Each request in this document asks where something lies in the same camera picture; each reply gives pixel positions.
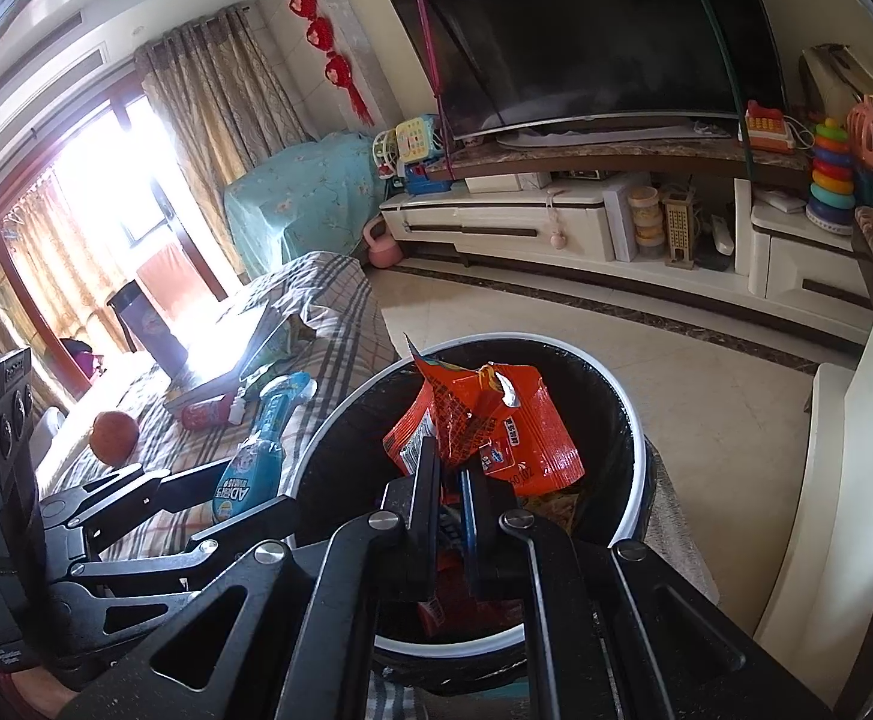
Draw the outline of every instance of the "television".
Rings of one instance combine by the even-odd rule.
[[[390,0],[427,75],[417,0]],[[457,138],[586,119],[737,117],[702,0],[424,0]],[[785,107],[761,0],[709,0],[743,104]]]

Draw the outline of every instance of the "red chinese knot decoration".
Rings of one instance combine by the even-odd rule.
[[[353,68],[350,66],[350,60],[332,48],[334,46],[332,22],[326,16],[317,15],[319,9],[317,0],[290,0],[289,9],[310,22],[307,28],[307,41],[310,45],[321,52],[327,52],[328,61],[324,74],[329,83],[349,92],[353,113],[363,124],[372,127],[373,117],[356,84],[353,83]]]
[[[316,18],[316,0],[290,0],[289,9],[304,19],[313,20]]]
[[[353,83],[353,68],[350,67],[350,60],[336,52],[329,52],[329,62],[326,63],[324,72],[329,83],[350,93],[350,104],[353,106],[353,112],[363,124],[372,127],[373,117],[370,116],[366,103],[359,94],[356,84]]]
[[[332,24],[326,16],[317,16],[310,22],[307,40],[321,52],[332,50]]]

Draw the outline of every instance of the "spray bottle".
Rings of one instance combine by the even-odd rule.
[[[212,518],[223,522],[275,498],[283,474],[280,437],[298,405],[316,394],[316,382],[297,371],[271,381],[260,393],[260,414],[250,437],[236,449],[212,497]]]

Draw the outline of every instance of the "tile floor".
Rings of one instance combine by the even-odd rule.
[[[817,362],[853,364],[796,338],[653,298],[497,269],[465,272],[519,283],[529,279],[531,286],[571,295],[585,290],[589,298],[717,325],[712,329]],[[743,630],[755,630],[793,526],[809,435],[803,407],[811,376],[706,341],[545,300],[394,271],[371,271],[370,277],[401,354],[406,354],[404,333],[423,349],[472,333],[514,330],[562,338],[609,367],[663,456],[719,587],[721,608]]]

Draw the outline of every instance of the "plaid blanket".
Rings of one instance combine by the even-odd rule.
[[[354,389],[398,358],[369,281],[356,260],[328,252],[305,255],[274,274],[260,276],[231,298],[221,316],[246,311],[265,301],[278,306],[284,316],[300,314],[317,333],[316,340],[291,365],[293,370],[305,370],[313,376],[316,395],[296,410],[284,431],[286,459],[280,482],[284,491],[296,475],[305,447],[324,420]],[[123,410],[137,418],[140,440],[130,461],[142,464],[146,470],[170,469],[178,473],[232,456],[249,435],[256,406],[236,427],[199,433],[183,430],[163,408],[169,377],[145,356],[127,360],[124,370],[114,370],[112,375],[113,381],[100,382],[103,386],[96,399],[92,399],[95,393],[91,391],[70,414],[64,429],[70,427],[77,435],[67,439],[61,434],[64,440],[59,445],[54,442],[37,470],[41,496],[85,484],[110,471],[86,445],[89,425],[99,410]],[[127,560],[179,552],[193,533],[209,525],[209,503],[178,514],[160,512],[114,544],[105,557]],[[366,717],[424,720],[425,709],[416,699],[411,688],[372,675]]]

